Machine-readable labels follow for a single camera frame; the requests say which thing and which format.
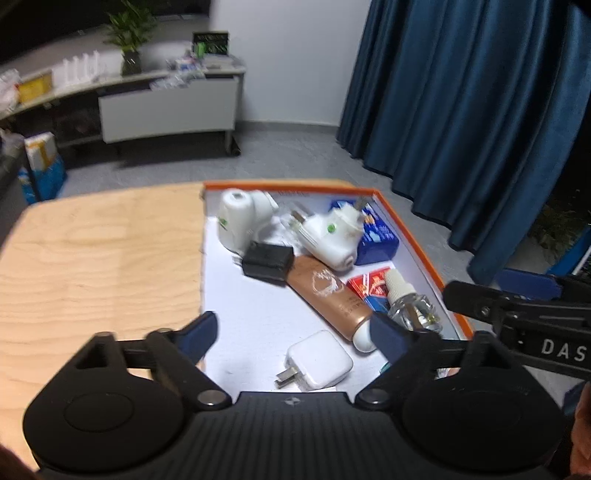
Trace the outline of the yellow box on cabinet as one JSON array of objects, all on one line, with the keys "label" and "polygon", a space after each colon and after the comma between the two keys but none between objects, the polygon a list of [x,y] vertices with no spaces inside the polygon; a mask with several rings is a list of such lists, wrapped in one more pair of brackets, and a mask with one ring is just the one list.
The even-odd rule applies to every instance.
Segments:
[{"label": "yellow box on cabinet", "polygon": [[17,84],[17,90],[21,104],[31,102],[48,94],[53,90],[53,72],[45,70],[23,77]]}]

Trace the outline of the white plug-in device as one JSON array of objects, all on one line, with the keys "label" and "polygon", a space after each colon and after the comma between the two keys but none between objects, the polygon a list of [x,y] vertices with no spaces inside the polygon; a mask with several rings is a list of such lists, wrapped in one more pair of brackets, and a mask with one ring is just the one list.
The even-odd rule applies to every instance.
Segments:
[{"label": "white plug-in device", "polygon": [[217,236],[232,253],[242,255],[260,228],[279,210],[269,192],[226,189],[217,212]]}]

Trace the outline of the black wall television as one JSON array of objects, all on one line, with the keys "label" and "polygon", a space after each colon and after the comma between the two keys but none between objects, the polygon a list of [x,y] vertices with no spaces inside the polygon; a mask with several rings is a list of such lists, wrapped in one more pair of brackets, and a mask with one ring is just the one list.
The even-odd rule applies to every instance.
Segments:
[{"label": "black wall television", "polygon": [[[1,3],[1,61],[7,62],[49,42],[105,26],[122,1],[30,0]],[[208,15],[209,1],[148,1],[158,21],[164,17]]]}]

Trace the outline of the plastic bag on cabinet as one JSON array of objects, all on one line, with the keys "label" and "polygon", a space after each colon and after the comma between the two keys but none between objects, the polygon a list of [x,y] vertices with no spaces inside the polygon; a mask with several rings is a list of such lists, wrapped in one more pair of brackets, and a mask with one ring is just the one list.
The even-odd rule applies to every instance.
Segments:
[{"label": "plastic bag on cabinet", "polygon": [[18,84],[20,74],[16,69],[9,69],[0,75],[0,111],[13,110],[19,103]]}]

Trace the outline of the black power adapter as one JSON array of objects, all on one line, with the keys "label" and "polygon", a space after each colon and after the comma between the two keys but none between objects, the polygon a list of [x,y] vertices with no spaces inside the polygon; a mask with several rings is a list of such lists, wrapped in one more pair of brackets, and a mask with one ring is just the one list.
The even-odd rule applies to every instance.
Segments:
[{"label": "black power adapter", "polygon": [[246,277],[286,285],[287,275],[294,265],[294,248],[253,241],[242,255],[240,265]]}]

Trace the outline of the white wifi router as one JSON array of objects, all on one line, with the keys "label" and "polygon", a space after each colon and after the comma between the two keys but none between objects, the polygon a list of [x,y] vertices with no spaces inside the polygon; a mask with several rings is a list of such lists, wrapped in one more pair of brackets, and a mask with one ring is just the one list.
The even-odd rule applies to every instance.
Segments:
[{"label": "white wifi router", "polygon": [[69,87],[96,82],[102,75],[101,54],[94,50],[81,56],[64,58],[52,68],[55,87]]}]

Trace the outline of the clear liquid refill bottle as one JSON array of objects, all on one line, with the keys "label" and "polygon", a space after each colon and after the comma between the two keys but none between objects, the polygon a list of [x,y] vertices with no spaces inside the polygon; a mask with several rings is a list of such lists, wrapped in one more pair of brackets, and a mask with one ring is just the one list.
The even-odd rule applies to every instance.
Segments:
[{"label": "clear liquid refill bottle", "polygon": [[390,319],[410,331],[442,331],[443,327],[434,305],[426,295],[418,293],[398,269],[392,268],[385,273],[385,283]]}]

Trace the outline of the white mosquito repellent heater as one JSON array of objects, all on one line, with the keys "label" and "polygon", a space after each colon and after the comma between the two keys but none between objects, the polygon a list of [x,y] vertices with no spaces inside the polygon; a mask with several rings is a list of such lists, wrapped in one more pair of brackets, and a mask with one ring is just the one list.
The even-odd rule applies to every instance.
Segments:
[{"label": "white mosquito repellent heater", "polygon": [[363,208],[370,198],[359,197],[345,202],[325,214],[307,215],[290,211],[290,228],[305,250],[336,272],[346,272],[358,258],[358,245],[363,237]]}]

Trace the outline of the potted green plant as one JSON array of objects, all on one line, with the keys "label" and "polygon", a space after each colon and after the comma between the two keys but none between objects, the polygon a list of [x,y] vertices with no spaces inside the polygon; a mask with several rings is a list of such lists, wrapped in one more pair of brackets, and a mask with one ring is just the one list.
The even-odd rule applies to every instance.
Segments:
[{"label": "potted green plant", "polygon": [[121,8],[107,14],[109,23],[105,44],[121,51],[122,77],[142,72],[140,48],[152,37],[157,26],[147,1],[122,1]]}]

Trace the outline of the blue plastic stool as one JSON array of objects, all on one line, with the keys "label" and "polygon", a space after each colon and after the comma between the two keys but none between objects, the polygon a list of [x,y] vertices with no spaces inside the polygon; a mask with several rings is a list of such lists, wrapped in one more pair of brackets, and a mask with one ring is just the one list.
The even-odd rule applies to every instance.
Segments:
[{"label": "blue plastic stool", "polygon": [[590,258],[590,227],[587,226],[573,246],[547,270],[557,277],[577,275]]}]

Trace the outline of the black green display box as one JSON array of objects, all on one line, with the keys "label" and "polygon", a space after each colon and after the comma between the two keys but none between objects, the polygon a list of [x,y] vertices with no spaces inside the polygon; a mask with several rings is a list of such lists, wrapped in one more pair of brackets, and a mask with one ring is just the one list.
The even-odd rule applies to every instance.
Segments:
[{"label": "black green display box", "polygon": [[228,56],[229,34],[226,31],[194,32],[193,54],[198,59],[207,55]]}]

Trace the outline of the blue card box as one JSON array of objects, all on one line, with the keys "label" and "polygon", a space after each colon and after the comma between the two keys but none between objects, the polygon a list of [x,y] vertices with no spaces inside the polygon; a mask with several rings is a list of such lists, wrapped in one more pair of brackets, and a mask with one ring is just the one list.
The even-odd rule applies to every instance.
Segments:
[{"label": "blue card box", "polygon": [[[331,209],[342,206],[345,202],[353,203],[353,201],[335,200],[332,201]],[[370,203],[363,208],[363,214],[365,215],[363,237],[358,245],[358,258],[353,265],[360,266],[390,260],[399,248],[398,236]]]}]

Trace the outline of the white tv cabinet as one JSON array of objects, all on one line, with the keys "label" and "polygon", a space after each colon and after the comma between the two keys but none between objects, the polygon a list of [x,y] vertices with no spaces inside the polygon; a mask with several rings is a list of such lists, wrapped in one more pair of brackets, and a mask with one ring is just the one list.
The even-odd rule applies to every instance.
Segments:
[{"label": "white tv cabinet", "polygon": [[190,73],[159,70],[64,87],[2,113],[1,125],[22,135],[49,131],[60,149],[221,132],[226,154],[239,155],[235,130],[245,67],[205,68],[182,86],[150,88],[183,77]]}]

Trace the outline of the white usb charger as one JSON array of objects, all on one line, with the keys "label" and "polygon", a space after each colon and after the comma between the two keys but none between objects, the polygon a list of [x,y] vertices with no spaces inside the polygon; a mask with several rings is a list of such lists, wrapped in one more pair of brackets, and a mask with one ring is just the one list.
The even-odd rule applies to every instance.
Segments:
[{"label": "white usb charger", "polygon": [[277,388],[291,383],[304,391],[331,388],[353,369],[353,359],[327,330],[318,331],[287,349],[284,369],[276,375]]}]

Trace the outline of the brown cosmetic tube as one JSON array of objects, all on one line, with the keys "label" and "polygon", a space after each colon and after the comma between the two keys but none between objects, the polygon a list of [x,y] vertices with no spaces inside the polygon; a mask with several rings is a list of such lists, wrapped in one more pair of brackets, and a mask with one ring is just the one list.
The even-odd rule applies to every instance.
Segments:
[{"label": "brown cosmetic tube", "polygon": [[310,256],[295,257],[287,285],[356,350],[363,354],[376,350],[369,324],[374,311],[324,263]]}]

